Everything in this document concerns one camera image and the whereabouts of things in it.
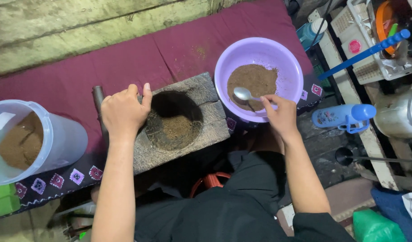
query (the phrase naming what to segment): black clothing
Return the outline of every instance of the black clothing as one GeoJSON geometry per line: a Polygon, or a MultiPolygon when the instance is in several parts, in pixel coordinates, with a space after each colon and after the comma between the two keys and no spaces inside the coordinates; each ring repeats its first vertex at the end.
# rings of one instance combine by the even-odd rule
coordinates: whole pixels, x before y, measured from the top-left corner
{"type": "Polygon", "coordinates": [[[283,196],[278,185],[285,179],[283,156],[236,151],[228,159],[235,172],[223,188],[137,208],[136,241],[354,241],[329,214],[297,213],[295,236],[287,237],[273,217],[283,196]]]}

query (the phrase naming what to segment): blue bottle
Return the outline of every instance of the blue bottle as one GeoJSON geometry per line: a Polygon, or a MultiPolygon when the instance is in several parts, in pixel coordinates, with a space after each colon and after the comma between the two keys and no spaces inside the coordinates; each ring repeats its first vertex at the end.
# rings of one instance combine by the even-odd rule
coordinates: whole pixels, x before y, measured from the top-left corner
{"type": "MultiPolygon", "coordinates": [[[[307,51],[312,44],[312,41],[314,41],[314,38],[320,29],[321,22],[323,19],[317,19],[313,21],[312,23],[306,23],[303,26],[301,26],[297,30],[297,37],[299,37],[299,41],[301,42],[301,45],[307,51]]],[[[324,35],[324,31],[327,29],[327,21],[324,21],[323,26],[321,27],[321,31],[315,41],[315,43],[318,43],[321,38],[324,35]]]]}
{"type": "Polygon", "coordinates": [[[316,110],[312,113],[312,123],[320,128],[337,126],[340,130],[354,134],[367,129],[369,119],[375,114],[376,108],[370,104],[344,104],[316,110]]]}

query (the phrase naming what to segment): hand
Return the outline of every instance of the hand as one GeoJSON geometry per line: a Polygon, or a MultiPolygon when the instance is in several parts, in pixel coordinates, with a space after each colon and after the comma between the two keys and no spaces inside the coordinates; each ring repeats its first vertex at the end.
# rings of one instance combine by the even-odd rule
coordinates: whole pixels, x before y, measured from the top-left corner
{"type": "Polygon", "coordinates": [[[107,96],[101,103],[101,117],[109,131],[109,140],[134,141],[136,138],[151,109],[149,83],[143,87],[142,104],[137,100],[138,94],[137,86],[131,84],[128,89],[107,96]]]}
{"type": "Polygon", "coordinates": [[[262,96],[260,99],[266,109],[270,125],[284,142],[297,134],[300,135],[295,122],[297,111],[295,102],[272,94],[262,96]],[[278,105],[277,110],[270,105],[270,100],[278,105]]]}

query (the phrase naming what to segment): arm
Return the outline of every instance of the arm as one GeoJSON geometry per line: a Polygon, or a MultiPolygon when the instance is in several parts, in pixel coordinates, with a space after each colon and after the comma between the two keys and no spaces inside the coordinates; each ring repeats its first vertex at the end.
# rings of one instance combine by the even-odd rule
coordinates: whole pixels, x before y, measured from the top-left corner
{"type": "Polygon", "coordinates": [[[330,213],[330,205],[296,126],[296,104],[276,95],[262,97],[273,129],[284,142],[285,166],[294,210],[330,213]],[[278,104],[274,110],[269,100],[278,104]]]}
{"type": "Polygon", "coordinates": [[[142,104],[137,101],[137,86],[132,84],[107,96],[101,105],[110,144],[92,224],[93,242],[134,241],[134,142],[152,100],[148,83],[143,90],[142,104]]]}

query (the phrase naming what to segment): white plastic basket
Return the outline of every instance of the white plastic basket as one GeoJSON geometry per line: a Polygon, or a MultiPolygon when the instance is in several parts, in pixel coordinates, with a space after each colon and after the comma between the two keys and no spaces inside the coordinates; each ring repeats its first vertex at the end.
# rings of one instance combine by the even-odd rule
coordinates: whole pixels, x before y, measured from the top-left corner
{"type": "MultiPolygon", "coordinates": [[[[330,25],[342,43],[348,42],[348,40],[354,38],[354,36],[360,36],[361,34],[365,40],[363,42],[366,42],[368,45],[364,47],[363,50],[376,44],[370,26],[366,26],[362,21],[368,17],[365,9],[366,0],[348,0],[347,6],[332,20],[330,25]]],[[[345,50],[348,46],[343,45],[342,48],[345,50]]],[[[360,84],[367,84],[383,79],[393,80],[412,73],[412,67],[393,70],[391,67],[384,65],[379,53],[374,54],[373,58],[369,60],[365,59],[358,64],[354,64],[353,67],[353,71],[360,84]]]]}

